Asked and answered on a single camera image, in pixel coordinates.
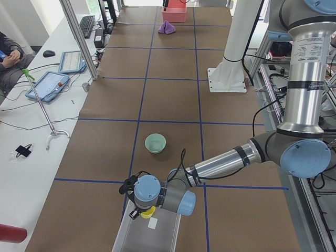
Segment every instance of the computer mouse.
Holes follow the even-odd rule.
[[[48,57],[51,57],[51,56],[55,56],[54,51],[46,50],[46,51],[43,52],[43,57],[48,58]]]

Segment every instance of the keyboard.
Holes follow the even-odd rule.
[[[91,35],[91,29],[95,23],[94,16],[85,16],[81,19],[79,26],[83,32],[84,38],[89,38]]]

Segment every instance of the hand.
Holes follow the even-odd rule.
[[[2,61],[2,65],[5,68],[10,68],[13,65],[17,64],[19,61],[20,61],[20,59],[15,60],[13,56],[8,56],[8,57],[4,58],[4,60]]]
[[[13,58],[14,60],[19,60],[20,61],[21,52],[19,50],[15,49],[11,52],[11,54],[9,56],[11,58]]]

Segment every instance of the blue phone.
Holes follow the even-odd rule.
[[[0,51],[0,58],[4,59],[6,57],[7,55],[3,51]]]

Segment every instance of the white table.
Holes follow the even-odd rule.
[[[94,35],[94,32],[91,33],[90,39],[86,40],[92,54],[96,51],[93,44]],[[53,50],[56,55],[44,58],[42,54],[45,50]],[[79,50],[79,47],[64,18],[43,45],[28,69],[59,63],[61,53],[71,50]],[[38,80],[47,70],[57,72],[58,66],[33,70],[30,74]],[[88,70],[80,75],[68,92],[59,94],[50,104],[45,104],[51,121],[78,116],[87,96],[87,93],[84,92],[81,86],[84,82],[92,82]],[[8,98],[15,99],[23,90],[29,90],[30,86],[27,85],[28,83],[19,83],[10,92]],[[34,102],[26,98],[24,94],[22,93],[16,101],[6,99],[0,106],[0,110]],[[47,123],[38,103],[11,111],[0,112],[0,120],[25,128],[33,128]],[[76,121],[69,120],[56,123],[55,128],[57,130],[66,130],[71,134]],[[51,141],[50,150],[47,151],[46,140],[50,133],[49,126],[26,131],[0,123],[0,223],[23,227],[28,231],[27,238],[20,244],[0,242],[0,251],[23,252],[32,236],[43,204],[69,142],[69,139],[65,135],[62,135]],[[15,152],[15,149],[19,145],[25,146],[30,143],[34,146],[28,158],[20,161],[11,160],[11,152]]]

